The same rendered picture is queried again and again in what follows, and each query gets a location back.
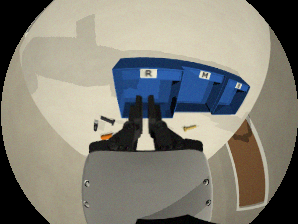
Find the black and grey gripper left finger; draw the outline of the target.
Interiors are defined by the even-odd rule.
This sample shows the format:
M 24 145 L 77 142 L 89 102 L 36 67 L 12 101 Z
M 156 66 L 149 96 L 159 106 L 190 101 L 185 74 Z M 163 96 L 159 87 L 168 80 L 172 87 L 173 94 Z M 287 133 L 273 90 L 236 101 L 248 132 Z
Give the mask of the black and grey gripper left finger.
M 130 105 L 129 118 L 123 128 L 108 140 L 90 143 L 89 153 L 94 150 L 137 150 L 138 139 L 143 134 L 142 127 L 142 96 L 136 95 L 135 105 Z

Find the blue bin rack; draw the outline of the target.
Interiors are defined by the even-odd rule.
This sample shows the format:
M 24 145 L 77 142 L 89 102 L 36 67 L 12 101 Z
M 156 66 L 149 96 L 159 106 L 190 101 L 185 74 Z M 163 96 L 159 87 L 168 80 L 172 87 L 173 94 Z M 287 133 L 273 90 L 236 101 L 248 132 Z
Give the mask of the blue bin rack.
M 160 105 L 162 118 L 173 118 L 175 112 L 235 115 L 250 89 L 230 72 L 169 58 L 120 58 L 112 73 L 121 118 L 129 118 L 136 95 L 143 99 L 143 118 L 148 118 L 149 95 Z

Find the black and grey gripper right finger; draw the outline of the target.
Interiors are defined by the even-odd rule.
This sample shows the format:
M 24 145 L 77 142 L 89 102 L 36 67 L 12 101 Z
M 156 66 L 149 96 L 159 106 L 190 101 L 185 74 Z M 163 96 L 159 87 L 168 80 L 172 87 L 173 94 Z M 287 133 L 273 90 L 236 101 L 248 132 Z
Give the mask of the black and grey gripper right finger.
M 203 151 L 201 141 L 183 139 L 168 128 L 167 123 L 162 120 L 160 105 L 154 103 L 154 95 L 148 96 L 148 134 L 153 138 L 155 150 L 194 148 Z

